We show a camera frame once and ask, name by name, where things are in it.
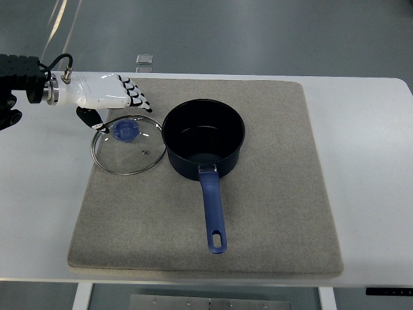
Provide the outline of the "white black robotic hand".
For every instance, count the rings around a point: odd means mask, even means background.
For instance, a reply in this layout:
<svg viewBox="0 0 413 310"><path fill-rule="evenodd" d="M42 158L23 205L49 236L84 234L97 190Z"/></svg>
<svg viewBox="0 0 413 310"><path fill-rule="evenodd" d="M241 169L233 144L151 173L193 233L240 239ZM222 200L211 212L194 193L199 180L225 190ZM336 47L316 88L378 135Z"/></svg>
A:
<svg viewBox="0 0 413 310"><path fill-rule="evenodd" d="M100 109L137 107L152 112L138 85L116 73L78 72L72 74L69 83L53 74L44 87L42 100L53 106L75 105L83 123L105 134L110 130L98 113Z"/></svg>

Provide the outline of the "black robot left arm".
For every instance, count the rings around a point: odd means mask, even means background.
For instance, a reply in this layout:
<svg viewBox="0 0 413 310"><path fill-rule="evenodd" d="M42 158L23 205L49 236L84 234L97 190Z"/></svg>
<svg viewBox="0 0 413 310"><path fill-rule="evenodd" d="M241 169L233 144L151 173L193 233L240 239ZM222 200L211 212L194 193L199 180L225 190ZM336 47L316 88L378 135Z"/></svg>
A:
<svg viewBox="0 0 413 310"><path fill-rule="evenodd" d="M1 55L1 130L15 125L22 118L22 112L14 108L17 97L12 92L15 90L25 91L30 103L58 103L61 87L52 69L64 58L68 59L68 64L61 81L68 85L73 67L70 54L57 56L50 65L42 64L35 56Z"/></svg>

